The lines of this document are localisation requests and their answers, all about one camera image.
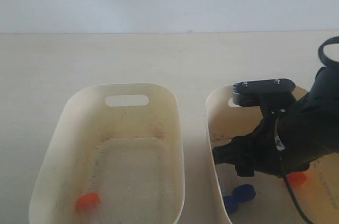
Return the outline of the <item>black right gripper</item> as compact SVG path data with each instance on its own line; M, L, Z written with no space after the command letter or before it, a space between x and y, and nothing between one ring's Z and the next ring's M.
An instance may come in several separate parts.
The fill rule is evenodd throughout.
M240 177L277 177L310 168L310 116L268 112L255 130L212 149L215 165L235 165Z

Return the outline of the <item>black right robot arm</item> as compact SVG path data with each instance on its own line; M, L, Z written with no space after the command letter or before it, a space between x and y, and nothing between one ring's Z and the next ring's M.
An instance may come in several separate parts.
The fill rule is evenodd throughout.
M261 172L283 177L306 171L310 163L338 152L338 62L318 48L322 67L311 90L301 99L293 95L289 79L267 79L233 85L233 101L241 107L258 106L262 119L253 132L235 136L212 149L215 164L231 164L237 175L251 177Z

